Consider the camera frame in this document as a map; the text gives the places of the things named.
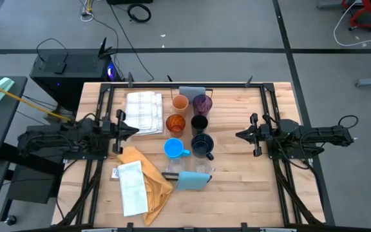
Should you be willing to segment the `white plaid dish towel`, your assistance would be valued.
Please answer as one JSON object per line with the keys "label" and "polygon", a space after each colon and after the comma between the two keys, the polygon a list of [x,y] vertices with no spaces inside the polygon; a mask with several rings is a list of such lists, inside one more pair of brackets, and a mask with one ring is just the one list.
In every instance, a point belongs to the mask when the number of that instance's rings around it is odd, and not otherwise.
{"label": "white plaid dish towel", "polygon": [[133,92],[126,95],[125,123],[137,128],[135,135],[162,133],[162,94],[156,92]]}

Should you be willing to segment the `black plastic cup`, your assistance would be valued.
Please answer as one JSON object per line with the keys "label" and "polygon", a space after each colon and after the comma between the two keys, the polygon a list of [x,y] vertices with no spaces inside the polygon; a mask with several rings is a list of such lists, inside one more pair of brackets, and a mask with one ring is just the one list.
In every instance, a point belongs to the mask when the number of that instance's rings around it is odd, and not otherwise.
{"label": "black plastic cup", "polygon": [[193,136],[201,134],[208,126],[208,120],[204,115],[195,115],[191,119],[191,128]]}

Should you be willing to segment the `dark navy mug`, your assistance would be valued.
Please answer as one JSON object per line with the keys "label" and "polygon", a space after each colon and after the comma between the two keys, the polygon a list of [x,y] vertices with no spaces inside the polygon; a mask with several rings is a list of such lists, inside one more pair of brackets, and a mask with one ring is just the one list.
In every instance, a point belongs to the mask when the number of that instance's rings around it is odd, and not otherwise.
{"label": "dark navy mug", "polygon": [[200,133],[195,135],[191,140],[191,149],[195,157],[207,158],[210,161],[214,160],[212,154],[214,141],[208,134]]}

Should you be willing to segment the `white folded cloth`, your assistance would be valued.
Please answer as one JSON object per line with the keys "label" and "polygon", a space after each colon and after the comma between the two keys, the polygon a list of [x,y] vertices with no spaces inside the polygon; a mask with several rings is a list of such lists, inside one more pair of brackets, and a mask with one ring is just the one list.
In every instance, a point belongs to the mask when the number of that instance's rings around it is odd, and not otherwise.
{"label": "white folded cloth", "polygon": [[131,217],[148,212],[146,185],[139,160],[117,168],[122,195],[123,215]]}

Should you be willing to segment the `black pedestal stand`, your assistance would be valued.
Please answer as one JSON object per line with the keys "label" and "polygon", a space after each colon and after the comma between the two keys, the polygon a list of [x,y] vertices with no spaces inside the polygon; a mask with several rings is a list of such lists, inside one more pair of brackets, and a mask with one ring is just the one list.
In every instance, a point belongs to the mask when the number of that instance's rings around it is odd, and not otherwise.
{"label": "black pedestal stand", "polygon": [[18,147],[9,147],[5,157],[16,167],[7,198],[23,202],[45,204],[55,196],[64,170],[59,148],[43,148],[22,156]]}

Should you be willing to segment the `purple translucent tumbler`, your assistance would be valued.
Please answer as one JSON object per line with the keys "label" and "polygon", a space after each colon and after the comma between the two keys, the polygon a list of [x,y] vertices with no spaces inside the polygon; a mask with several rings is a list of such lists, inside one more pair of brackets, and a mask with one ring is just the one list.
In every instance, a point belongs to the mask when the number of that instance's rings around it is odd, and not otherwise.
{"label": "purple translucent tumbler", "polygon": [[193,113],[194,115],[208,116],[211,108],[213,107],[213,101],[208,95],[197,95],[193,99]]}

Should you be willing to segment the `yellow waffle cloth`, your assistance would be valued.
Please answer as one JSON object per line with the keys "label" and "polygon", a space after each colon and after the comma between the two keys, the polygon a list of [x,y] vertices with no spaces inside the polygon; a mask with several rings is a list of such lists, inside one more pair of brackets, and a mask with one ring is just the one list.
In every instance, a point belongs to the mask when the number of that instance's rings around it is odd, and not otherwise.
{"label": "yellow waffle cloth", "polygon": [[124,148],[118,159],[123,164],[140,161],[144,176],[147,194],[148,212],[144,214],[145,226],[150,226],[164,208],[165,204],[174,190],[174,186],[166,180],[156,166],[134,146]]}

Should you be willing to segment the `amber translucent tumbler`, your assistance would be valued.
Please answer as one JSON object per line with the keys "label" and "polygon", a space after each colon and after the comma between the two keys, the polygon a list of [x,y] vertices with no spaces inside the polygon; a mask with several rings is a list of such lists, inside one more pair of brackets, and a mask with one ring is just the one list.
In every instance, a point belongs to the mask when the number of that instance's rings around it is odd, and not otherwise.
{"label": "amber translucent tumbler", "polygon": [[170,115],[166,120],[166,128],[174,138],[180,138],[183,135],[185,126],[186,120],[178,114]]}

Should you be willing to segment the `black wifi antenna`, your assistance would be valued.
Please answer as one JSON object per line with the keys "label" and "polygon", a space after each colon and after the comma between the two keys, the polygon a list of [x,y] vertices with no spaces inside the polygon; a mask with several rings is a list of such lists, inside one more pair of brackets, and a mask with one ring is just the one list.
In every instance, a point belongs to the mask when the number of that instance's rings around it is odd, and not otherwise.
{"label": "black wifi antenna", "polygon": [[109,46],[109,47],[106,46],[106,41],[107,41],[107,37],[103,39],[101,46],[99,48],[99,52],[97,55],[99,59],[110,59],[111,56],[115,54],[115,52],[112,52],[112,49],[113,49],[112,46]]}

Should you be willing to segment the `bright blue plastic mug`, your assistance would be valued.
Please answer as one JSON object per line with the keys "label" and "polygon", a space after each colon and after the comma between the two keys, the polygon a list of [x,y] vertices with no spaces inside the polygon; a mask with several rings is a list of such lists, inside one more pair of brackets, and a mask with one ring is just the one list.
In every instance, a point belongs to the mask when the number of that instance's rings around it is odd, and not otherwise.
{"label": "bright blue plastic mug", "polygon": [[190,151],[184,148],[183,142],[177,138],[166,140],[163,149],[169,159],[179,159],[191,155]]}

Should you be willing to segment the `small pale orange cup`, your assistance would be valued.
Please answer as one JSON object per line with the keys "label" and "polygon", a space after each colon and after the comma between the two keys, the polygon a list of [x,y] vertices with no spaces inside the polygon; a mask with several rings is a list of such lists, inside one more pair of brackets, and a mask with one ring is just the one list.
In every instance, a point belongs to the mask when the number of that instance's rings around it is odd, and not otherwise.
{"label": "small pale orange cup", "polygon": [[184,95],[177,95],[172,99],[172,108],[175,114],[185,117],[187,115],[187,109],[189,106],[189,100]]}

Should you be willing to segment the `black aluminium table frame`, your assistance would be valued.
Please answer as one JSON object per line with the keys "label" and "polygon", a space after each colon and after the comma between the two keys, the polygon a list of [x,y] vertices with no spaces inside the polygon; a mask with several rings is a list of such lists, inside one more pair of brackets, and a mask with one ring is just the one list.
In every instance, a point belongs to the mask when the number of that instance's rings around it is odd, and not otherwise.
{"label": "black aluminium table frame", "polygon": [[[101,117],[110,112],[111,120],[116,121],[116,110],[125,111],[126,95],[131,92],[152,91],[162,94],[164,120],[174,113],[171,103],[171,86],[208,86],[213,89],[213,108],[209,112],[208,133],[214,140],[214,160],[211,163],[213,179],[201,191],[174,190],[168,202],[153,223],[147,227],[142,215],[124,217],[121,201],[120,184],[111,180],[111,172],[119,160],[112,152],[102,164],[97,203],[94,203],[94,227],[126,227],[133,223],[133,229],[156,229],[162,231],[175,227],[190,231],[207,231],[208,228],[241,227],[242,222],[249,227],[283,226],[278,187],[274,176],[272,160],[267,157],[263,146],[263,155],[254,157],[253,146],[235,137],[235,133],[249,127],[249,117],[258,113],[259,124],[263,123],[263,104],[260,87],[257,83],[245,87],[243,82],[138,82],[132,88],[127,83],[115,83],[111,110],[106,110],[109,91],[103,94]],[[300,122],[300,117],[292,91],[291,83],[275,82],[274,92],[280,115],[283,119]],[[122,143],[124,151],[127,146],[134,146],[161,172],[168,166],[168,159],[163,152],[163,144],[170,138],[170,133],[132,136]],[[67,214],[79,195],[86,170],[85,160],[77,161],[64,174],[59,189],[59,205]],[[318,189],[313,174],[309,170],[292,167],[292,176],[300,199],[318,220],[329,222],[324,214],[318,197]]]}

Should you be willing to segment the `clear glass cup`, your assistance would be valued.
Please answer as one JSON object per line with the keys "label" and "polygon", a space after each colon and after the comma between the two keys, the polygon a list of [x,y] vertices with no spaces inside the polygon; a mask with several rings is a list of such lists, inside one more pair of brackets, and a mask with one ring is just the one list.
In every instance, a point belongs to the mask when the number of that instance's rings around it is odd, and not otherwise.
{"label": "clear glass cup", "polygon": [[207,158],[195,158],[193,169],[198,173],[212,173],[216,170]]}

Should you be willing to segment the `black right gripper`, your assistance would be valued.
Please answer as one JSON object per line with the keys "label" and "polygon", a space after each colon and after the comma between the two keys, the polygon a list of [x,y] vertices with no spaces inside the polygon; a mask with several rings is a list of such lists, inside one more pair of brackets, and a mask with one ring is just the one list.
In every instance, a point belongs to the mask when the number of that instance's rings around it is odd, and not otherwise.
{"label": "black right gripper", "polygon": [[253,113],[251,115],[251,126],[236,134],[236,136],[240,139],[253,141],[253,153],[255,157],[259,157],[262,154],[260,142],[265,142],[271,139],[271,122],[274,122],[274,119],[268,114],[263,115],[262,119],[265,120],[265,124],[258,125],[258,114]]}

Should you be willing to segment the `black computer tower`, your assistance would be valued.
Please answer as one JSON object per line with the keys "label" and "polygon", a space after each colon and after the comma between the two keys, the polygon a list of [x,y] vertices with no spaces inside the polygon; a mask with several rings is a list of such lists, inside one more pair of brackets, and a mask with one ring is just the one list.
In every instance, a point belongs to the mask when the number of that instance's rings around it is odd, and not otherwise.
{"label": "black computer tower", "polygon": [[[98,50],[42,51],[35,59],[30,72],[38,84],[61,107],[76,111],[86,82],[120,81],[112,57],[99,59]],[[61,61],[66,63],[63,74],[53,73]]]}

